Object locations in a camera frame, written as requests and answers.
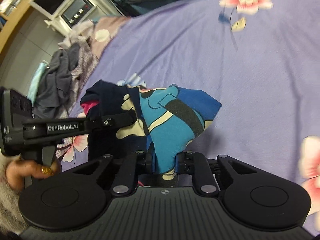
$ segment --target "teal fabric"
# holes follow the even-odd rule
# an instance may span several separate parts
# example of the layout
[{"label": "teal fabric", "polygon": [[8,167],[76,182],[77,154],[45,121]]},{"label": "teal fabric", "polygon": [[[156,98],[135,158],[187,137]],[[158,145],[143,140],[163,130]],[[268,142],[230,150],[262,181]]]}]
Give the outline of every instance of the teal fabric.
[{"label": "teal fabric", "polygon": [[41,77],[42,77],[47,66],[48,66],[47,63],[41,62],[40,65],[38,66],[38,69],[36,70],[33,78],[32,78],[32,81],[31,81],[31,84],[29,87],[29,92],[27,95],[27,98],[31,101],[32,106],[34,105],[34,103],[36,101],[39,82],[40,82]]}]

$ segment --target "bed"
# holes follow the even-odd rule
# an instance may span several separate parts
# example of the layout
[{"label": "bed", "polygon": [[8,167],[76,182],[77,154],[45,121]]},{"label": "bed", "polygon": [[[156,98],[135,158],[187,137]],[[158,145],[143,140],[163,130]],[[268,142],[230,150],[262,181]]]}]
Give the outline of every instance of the bed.
[{"label": "bed", "polygon": [[[207,158],[227,154],[298,184],[311,182],[319,174],[305,176],[300,148],[304,138],[320,136],[320,0],[239,1],[182,0],[129,20],[70,116],[83,112],[80,99],[100,79],[200,89],[222,108],[189,150]],[[87,149],[74,146],[64,170],[88,160]],[[316,235],[320,209],[311,198],[305,228]]]}]

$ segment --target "silver rivet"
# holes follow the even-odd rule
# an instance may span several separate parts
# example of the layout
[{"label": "silver rivet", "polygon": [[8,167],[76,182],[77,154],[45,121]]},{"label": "silver rivet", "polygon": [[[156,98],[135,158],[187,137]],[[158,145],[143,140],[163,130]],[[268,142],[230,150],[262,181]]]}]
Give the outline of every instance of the silver rivet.
[{"label": "silver rivet", "polygon": [[115,187],[113,188],[113,191],[116,192],[116,193],[121,194],[121,193],[126,193],[126,192],[128,192],[128,191],[129,191],[129,188],[128,188],[127,186],[125,186],[125,185],[119,185],[119,186],[115,186]]},{"label": "silver rivet", "polygon": [[204,193],[212,193],[215,192],[217,188],[214,185],[204,185],[201,187],[201,191]]}]

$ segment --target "flower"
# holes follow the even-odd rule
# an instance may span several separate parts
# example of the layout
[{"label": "flower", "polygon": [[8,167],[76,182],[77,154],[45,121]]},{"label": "flower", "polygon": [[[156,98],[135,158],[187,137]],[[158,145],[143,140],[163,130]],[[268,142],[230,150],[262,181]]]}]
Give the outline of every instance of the flower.
[{"label": "flower", "polygon": [[307,179],[301,186],[311,198],[308,215],[316,213],[315,228],[320,230],[320,137],[309,136],[302,141],[299,169]]},{"label": "flower", "polygon": [[255,14],[258,9],[271,9],[271,0],[221,0],[220,6],[233,8],[236,7],[237,13]]},{"label": "flower", "polygon": [[[86,117],[86,115],[84,113],[80,113],[78,115],[78,117]],[[72,138],[72,143],[69,144],[68,147],[68,151],[66,152],[66,154],[63,156],[62,161],[64,162],[72,162],[75,151],[74,148],[79,151],[82,152],[83,150],[86,149],[86,147],[88,146],[88,135],[78,135]]]}]

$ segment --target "gold glitter nail polish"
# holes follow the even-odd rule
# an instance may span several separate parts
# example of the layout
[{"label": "gold glitter nail polish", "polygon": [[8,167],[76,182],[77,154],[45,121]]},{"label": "gold glitter nail polish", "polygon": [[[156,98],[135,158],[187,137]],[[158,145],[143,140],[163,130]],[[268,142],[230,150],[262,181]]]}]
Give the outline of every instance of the gold glitter nail polish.
[{"label": "gold glitter nail polish", "polygon": [[43,174],[48,175],[48,176],[52,176],[52,170],[49,167],[46,166],[42,166],[41,171]]}]

